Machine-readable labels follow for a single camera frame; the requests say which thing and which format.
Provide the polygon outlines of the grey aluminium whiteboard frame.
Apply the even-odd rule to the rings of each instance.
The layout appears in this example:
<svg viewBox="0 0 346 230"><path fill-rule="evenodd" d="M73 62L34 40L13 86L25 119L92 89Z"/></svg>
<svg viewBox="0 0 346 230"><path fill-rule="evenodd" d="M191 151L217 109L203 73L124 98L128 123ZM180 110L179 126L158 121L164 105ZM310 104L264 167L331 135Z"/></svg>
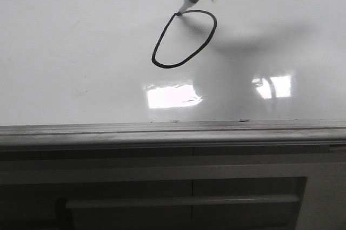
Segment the grey aluminium whiteboard frame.
<svg viewBox="0 0 346 230"><path fill-rule="evenodd" d="M1 127L1 151L345 144L343 120L170 121Z"/></svg>

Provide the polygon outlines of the white whiteboard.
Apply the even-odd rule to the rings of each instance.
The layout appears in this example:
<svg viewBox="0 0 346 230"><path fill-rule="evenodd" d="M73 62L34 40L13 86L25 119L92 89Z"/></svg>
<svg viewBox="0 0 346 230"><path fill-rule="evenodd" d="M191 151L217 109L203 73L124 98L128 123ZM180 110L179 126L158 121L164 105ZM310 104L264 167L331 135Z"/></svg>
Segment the white whiteboard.
<svg viewBox="0 0 346 230"><path fill-rule="evenodd" d="M1 0L1 125L344 120L345 0Z"/></svg>

